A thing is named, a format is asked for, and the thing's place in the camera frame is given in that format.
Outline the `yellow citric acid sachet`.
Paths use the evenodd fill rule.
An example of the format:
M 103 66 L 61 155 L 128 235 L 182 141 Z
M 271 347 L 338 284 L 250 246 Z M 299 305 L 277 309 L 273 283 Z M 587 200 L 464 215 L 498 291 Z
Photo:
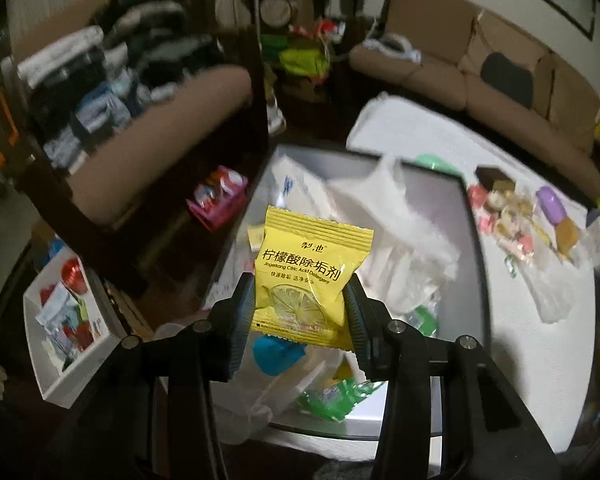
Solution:
M 298 344 L 351 350 L 343 289 L 373 239 L 370 229 L 269 206 L 254 260 L 251 327 Z

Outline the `brown sofa right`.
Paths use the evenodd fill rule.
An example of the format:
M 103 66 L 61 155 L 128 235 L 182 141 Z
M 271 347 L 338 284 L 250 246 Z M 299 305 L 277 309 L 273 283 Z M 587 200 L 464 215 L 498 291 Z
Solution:
M 600 196 L 592 154 L 600 98 L 557 53 L 467 0 L 385 0 L 384 34 L 406 39 L 418 61 L 360 44 L 354 70 L 466 114 L 544 162 L 591 200 Z M 533 75 L 530 110 L 486 84 L 482 63 L 501 52 Z

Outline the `brown cardboard box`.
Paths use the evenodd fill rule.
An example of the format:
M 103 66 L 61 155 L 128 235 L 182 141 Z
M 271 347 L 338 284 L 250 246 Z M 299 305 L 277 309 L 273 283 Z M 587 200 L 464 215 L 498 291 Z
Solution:
M 515 191 L 516 182 L 498 167 L 478 166 L 475 175 L 488 192 Z

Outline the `yellow green bag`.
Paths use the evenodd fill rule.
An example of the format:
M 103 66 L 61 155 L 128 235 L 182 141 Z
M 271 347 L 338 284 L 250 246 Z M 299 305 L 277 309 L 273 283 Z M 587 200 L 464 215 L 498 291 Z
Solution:
M 279 53 L 279 62 L 288 74 L 322 79 L 328 75 L 329 59 L 317 49 L 286 49 Z

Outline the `white tray with small items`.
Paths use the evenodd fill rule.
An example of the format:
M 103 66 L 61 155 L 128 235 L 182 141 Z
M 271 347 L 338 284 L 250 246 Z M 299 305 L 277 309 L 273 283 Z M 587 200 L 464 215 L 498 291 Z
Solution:
M 27 344 L 44 401 L 70 408 L 125 336 L 100 279 L 62 248 L 22 297 Z

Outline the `mint green plastic tray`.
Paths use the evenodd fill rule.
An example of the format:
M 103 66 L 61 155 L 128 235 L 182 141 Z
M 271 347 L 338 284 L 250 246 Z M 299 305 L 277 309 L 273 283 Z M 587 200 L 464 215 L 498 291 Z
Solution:
M 414 163 L 422 168 L 450 174 L 451 176 L 463 177 L 463 173 L 436 154 L 420 154 L 414 158 Z

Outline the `purple plastic case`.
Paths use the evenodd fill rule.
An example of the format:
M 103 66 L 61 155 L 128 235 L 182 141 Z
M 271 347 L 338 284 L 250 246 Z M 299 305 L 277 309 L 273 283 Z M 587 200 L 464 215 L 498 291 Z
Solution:
M 541 186 L 535 195 L 544 216 L 552 226 L 558 226 L 567 218 L 566 208 L 552 188 L 546 185 Z

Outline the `pile of folded clothes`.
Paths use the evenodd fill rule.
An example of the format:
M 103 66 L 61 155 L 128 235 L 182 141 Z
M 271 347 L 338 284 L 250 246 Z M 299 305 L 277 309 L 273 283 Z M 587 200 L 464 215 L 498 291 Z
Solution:
M 192 34 L 174 0 L 106 0 L 89 18 L 16 64 L 24 125 L 50 166 L 84 159 L 191 76 L 222 62 L 209 34 Z

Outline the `white plastic bag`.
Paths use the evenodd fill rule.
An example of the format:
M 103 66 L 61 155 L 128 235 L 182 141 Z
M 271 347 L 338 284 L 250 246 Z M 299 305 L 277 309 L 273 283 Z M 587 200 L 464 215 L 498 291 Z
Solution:
M 407 197 L 413 181 L 390 155 L 365 177 L 327 181 L 334 218 L 374 232 L 370 254 L 358 268 L 366 294 L 402 320 L 418 307 L 433 309 L 460 265 L 458 247 Z

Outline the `black cushion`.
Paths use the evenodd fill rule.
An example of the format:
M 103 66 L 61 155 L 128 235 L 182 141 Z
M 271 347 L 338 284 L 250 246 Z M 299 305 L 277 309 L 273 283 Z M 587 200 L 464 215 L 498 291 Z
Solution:
M 524 66 L 512 62 L 501 52 L 490 53 L 482 63 L 481 79 L 521 106 L 532 107 L 533 75 Z

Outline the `orange brown packet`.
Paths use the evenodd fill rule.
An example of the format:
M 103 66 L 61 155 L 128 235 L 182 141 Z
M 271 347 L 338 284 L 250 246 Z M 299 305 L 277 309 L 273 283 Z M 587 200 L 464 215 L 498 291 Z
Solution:
M 555 240 L 558 252 L 565 257 L 568 257 L 572 248 L 578 244 L 579 229 L 569 217 L 556 224 Z

